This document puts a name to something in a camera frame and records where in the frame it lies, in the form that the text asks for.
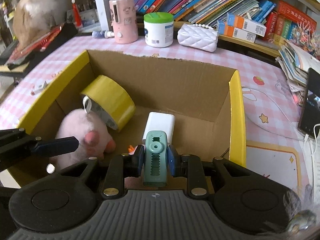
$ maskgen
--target roll of yellow tape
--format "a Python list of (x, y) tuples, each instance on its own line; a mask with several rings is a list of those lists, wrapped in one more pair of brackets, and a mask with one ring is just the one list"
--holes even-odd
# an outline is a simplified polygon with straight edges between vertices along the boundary
[(111, 78), (100, 75), (81, 93), (91, 99), (91, 110), (114, 130), (121, 131), (134, 115), (131, 97)]

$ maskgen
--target green plastic tool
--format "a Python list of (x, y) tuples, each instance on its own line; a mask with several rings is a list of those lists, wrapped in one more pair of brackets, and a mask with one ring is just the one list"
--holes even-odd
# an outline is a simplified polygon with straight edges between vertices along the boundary
[(146, 154), (143, 185), (164, 187), (167, 185), (167, 145), (164, 131), (150, 131), (146, 137)]

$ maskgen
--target pink plush toy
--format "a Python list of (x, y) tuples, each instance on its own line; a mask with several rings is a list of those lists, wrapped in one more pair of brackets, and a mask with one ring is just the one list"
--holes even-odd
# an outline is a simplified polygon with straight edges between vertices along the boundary
[(92, 111), (86, 113), (84, 109), (76, 109), (63, 119), (56, 138), (69, 136), (78, 139), (79, 147), (75, 152), (50, 158), (56, 171), (89, 157), (103, 160), (103, 152), (111, 153), (116, 148), (105, 123)]

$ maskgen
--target plush toy loop tag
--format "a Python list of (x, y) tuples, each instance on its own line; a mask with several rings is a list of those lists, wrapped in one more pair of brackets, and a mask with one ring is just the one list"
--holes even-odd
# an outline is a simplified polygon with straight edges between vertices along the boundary
[(88, 114), (91, 111), (91, 107), (92, 107), (92, 103), (91, 103), (91, 99), (87, 96), (85, 96), (82, 100), (83, 103), (83, 107), (85, 112)]

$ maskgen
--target green lid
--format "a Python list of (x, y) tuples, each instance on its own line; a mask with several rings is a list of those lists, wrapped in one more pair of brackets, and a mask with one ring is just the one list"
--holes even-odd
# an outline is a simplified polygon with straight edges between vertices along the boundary
[(164, 12), (147, 13), (143, 16), (143, 19), (147, 23), (170, 23), (173, 22), (173, 15)]

